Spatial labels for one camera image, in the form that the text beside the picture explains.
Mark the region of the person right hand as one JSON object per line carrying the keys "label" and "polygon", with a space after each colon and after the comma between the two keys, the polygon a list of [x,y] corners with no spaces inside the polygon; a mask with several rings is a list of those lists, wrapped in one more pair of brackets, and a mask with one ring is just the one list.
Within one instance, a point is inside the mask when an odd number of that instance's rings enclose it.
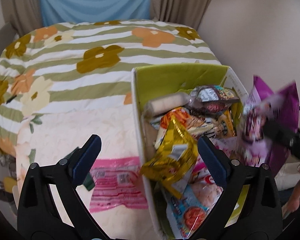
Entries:
{"label": "person right hand", "polygon": [[294,190],[287,202],[287,211],[295,212],[300,205],[300,180],[297,182]]}

